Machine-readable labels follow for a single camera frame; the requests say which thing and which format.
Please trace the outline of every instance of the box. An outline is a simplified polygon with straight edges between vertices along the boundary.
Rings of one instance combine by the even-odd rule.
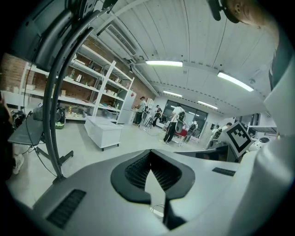
[[[102,111],[102,116],[107,119],[117,119],[118,113],[116,112],[109,112],[108,110]]]

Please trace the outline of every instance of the person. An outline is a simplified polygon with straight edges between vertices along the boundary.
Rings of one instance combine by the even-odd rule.
[[[8,142],[8,138],[14,131],[12,124],[13,121],[7,104],[0,93],[0,153],[2,154],[1,167],[3,180],[9,179],[12,174],[18,174],[24,163],[23,155],[14,155],[13,146]]]
[[[177,106],[174,108],[172,112],[172,118],[171,122],[169,124],[169,127],[167,128],[166,135],[163,140],[159,140],[160,142],[163,142],[164,144],[169,144],[169,142],[172,140],[174,134],[175,134],[175,126],[179,118],[179,113],[185,112],[184,109],[181,107],[181,105],[178,103]]]
[[[160,108],[159,105],[157,105],[157,111],[156,111],[156,114],[155,114],[155,120],[153,121],[153,127],[156,126],[156,123],[157,123],[157,119],[161,116],[162,114],[162,109]]]
[[[279,82],[291,61],[294,49],[283,29],[256,0],[222,0],[224,13],[233,23],[264,28],[275,41],[275,53],[269,69],[271,90]]]
[[[212,141],[213,139],[218,139],[219,136],[220,136],[220,134],[222,133],[222,131],[223,131],[223,130],[226,130],[227,128],[229,128],[230,126],[232,126],[232,123],[229,122],[229,123],[227,123],[226,125],[222,126],[221,128],[219,128],[219,125],[217,125],[217,126],[216,126],[217,129],[213,129],[213,130],[212,130],[212,135],[211,135],[211,137],[210,137],[210,139],[209,139],[209,142],[207,143],[206,148],[205,148],[206,150],[210,147],[210,143],[211,143],[211,141]]]
[[[142,121],[142,113],[144,112],[145,108],[146,108],[146,105],[147,105],[147,102],[145,101],[145,97],[142,96],[140,98],[141,102],[140,104],[137,106],[137,114],[136,114],[136,121],[135,121],[135,124],[138,125],[138,127],[140,126],[140,123]]]
[[[193,135],[193,133],[197,130],[198,128],[198,122],[197,121],[194,121],[191,126],[189,127],[189,130],[186,134],[186,136],[184,137],[183,141],[188,143],[191,136]]]

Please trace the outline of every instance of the ceiling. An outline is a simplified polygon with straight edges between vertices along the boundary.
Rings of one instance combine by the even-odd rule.
[[[101,9],[102,2],[96,8]],[[226,117],[265,111],[270,92],[268,70],[274,41],[263,30],[243,23],[233,24],[223,12],[219,22],[211,16],[206,0],[119,0],[110,14],[92,23],[94,35],[122,59],[131,59],[137,69],[163,95],[163,90],[181,94],[186,105]],[[124,35],[136,54],[112,37],[108,24]],[[183,61],[183,67],[150,66],[147,59]],[[255,90],[245,89],[217,77],[224,71]],[[197,101],[218,110],[197,104]]]

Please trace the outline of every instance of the brick wall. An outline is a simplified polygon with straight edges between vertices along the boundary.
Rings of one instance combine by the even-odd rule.
[[[1,60],[2,77],[0,80],[0,89],[13,92],[13,88],[19,88],[20,81],[24,72],[26,62],[20,58],[5,53]],[[25,79],[32,79],[32,72]]]
[[[126,75],[128,75],[130,78],[135,78],[132,84],[132,87],[130,88],[132,91],[136,92],[136,99],[134,101],[133,106],[136,106],[140,103],[140,98],[142,96],[145,96],[147,98],[152,98],[154,100],[155,95],[141,82],[141,80],[135,76],[134,74],[129,72],[129,68],[124,65],[118,58],[113,56],[107,49],[105,49],[98,41],[95,39],[89,37],[85,43],[87,47],[91,48],[104,58],[106,58],[108,61],[112,62],[113,60],[116,61],[116,67],[119,68],[121,71],[123,71]],[[78,55],[78,60],[85,62],[85,65],[88,65],[89,60],[81,55]],[[13,87],[20,86],[20,81],[22,78],[22,74],[24,71],[26,62],[22,59],[16,58],[9,54],[4,54],[1,62],[2,67],[2,79],[0,81],[0,89],[1,90],[9,90],[13,91]],[[71,71],[73,68],[68,68],[68,75],[71,74]],[[99,65],[95,65],[95,70],[100,72],[101,67]],[[74,79],[77,77],[78,74],[82,75],[82,81],[81,83],[85,84],[87,83],[89,86],[93,86],[95,83],[95,79],[92,76],[89,76],[82,71],[76,70],[74,73]],[[116,77],[114,75],[110,76],[111,79],[115,80]],[[37,89],[44,89],[46,86],[46,77],[44,75],[35,73],[34,77],[32,75],[29,75],[28,77],[29,81],[28,84],[36,85]],[[82,100],[88,100],[91,95],[91,91],[89,89],[76,86],[71,83],[63,82],[62,89],[66,90],[67,96],[74,96]],[[114,87],[111,87],[109,85],[106,86],[106,89],[111,89],[114,92],[117,92],[117,90]],[[102,102],[105,102],[107,104],[112,104],[113,99],[108,96],[102,96]]]

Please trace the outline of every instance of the backpack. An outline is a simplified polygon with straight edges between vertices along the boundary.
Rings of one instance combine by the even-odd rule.
[[[214,136],[213,136],[213,139],[218,139],[219,136],[221,135],[221,133],[222,133],[222,128],[219,128],[219,129],[215,132],[215,134],[214,134]]]
[[[185,117],[185,112],[180,112],[178,115],[178,120],[183,121],[184,117]]]
[[[189,128],[189,130],[194,131],[195,130],[195,124],[192,124]]]

